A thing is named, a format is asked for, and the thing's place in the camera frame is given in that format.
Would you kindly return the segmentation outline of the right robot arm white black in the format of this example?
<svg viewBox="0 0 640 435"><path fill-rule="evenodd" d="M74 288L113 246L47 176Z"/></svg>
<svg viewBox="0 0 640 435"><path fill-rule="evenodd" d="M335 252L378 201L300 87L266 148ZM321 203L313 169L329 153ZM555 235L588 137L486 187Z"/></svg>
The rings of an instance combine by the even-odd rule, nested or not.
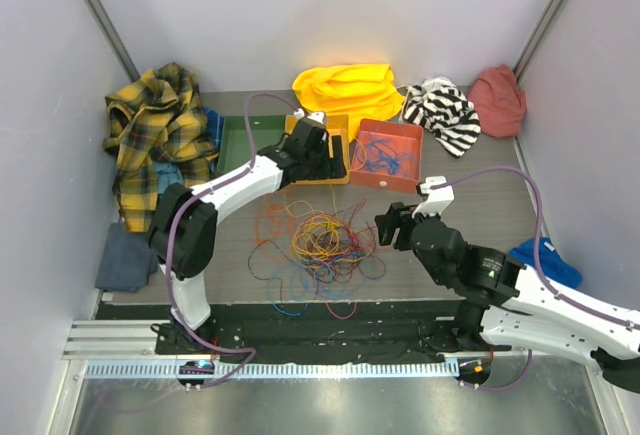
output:
<svg viewBox="0 0 640 435"><path fill-rule="evenodd" d="M466 242L438 214L394 202L374 219L379 242L411 251L433 282L462 297L451 335L465 350L523 347L598 370L639 390L639 313L541 276L506 253Z"/></svg>

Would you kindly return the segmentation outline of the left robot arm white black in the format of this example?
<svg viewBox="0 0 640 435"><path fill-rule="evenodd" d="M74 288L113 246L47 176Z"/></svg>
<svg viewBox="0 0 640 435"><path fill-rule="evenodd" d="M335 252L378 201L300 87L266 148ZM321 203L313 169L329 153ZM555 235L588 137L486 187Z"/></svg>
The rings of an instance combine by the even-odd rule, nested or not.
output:
<svg viewBox="0 0 640 435"><path fill-rule="evenodd" d="M257 150L240 167L188 188L170 185L146 233L149 247L169 277L172 316L182 325L179 343L205 352L213 330L204 270L214 253L218 225L252 201L296 182L327 183L347 176L348 134L329 129L317 113L298 119L289 133Z"/></svg>

